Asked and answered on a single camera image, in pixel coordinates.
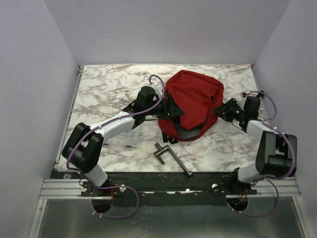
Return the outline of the red backpack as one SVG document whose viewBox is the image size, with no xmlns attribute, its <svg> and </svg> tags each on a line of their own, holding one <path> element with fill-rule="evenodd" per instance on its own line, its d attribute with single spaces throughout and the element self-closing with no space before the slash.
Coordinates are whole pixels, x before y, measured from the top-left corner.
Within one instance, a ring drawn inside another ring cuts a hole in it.
<svg viewBox="0 0 317 238">
<path fill-rule="evenodd" d="M 181 70 L 166 82 L 165 93 L 171 95 L 184 114 L 158 120 L 164 143 L 199 139 L 217 122 L 213 109 L 223 104 L 224 93 L 224 85 L 217 79 Z"/>
</svg>

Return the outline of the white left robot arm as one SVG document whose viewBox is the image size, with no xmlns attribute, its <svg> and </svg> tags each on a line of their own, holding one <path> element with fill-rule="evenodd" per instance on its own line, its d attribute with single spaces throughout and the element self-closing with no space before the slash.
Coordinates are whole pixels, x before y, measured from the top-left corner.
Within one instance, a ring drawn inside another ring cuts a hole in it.
<svg viewBox="0 0 317 238">
<path fill-rule="evenodd" d="M 103 145 L 113 137 L 138 127 L 145 122 L 146 116 L 173 119 L 184 114 L 170 93 L 159 97 L 154 88 L 143 86 L 136 100 L 116 116 L 96 125 L 77 124 L 61 154 L 67 160 L 67 166 L 72 164 L 74 170 L 93 183 L 93 191 L 104 196 L 109 192 L 110 184 L 108 175 L 98 164 Z"/>
</svg>

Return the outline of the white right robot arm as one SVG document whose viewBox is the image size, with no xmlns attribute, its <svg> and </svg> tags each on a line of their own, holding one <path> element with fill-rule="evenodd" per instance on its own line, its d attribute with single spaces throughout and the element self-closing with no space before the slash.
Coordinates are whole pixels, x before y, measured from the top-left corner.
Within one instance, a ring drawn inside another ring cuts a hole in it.
<svg viewBox="0 0 317 238">
<path fill-rule="evenodd" d="M 245 133 L 260 141 L 255 162 L 237 168 L 237 177 L 228 181 L 228 189 L 239 194 L 246 183 L 255 184 L 264 179 L 284 179 L 296 173 L 297 137 L 278 131 L 265 120 L 259 120 L 261 98 L 246 96 L 241 101 L 232 98 L 213 112 L 226 122 L 239 122 Z"/>
</svg>

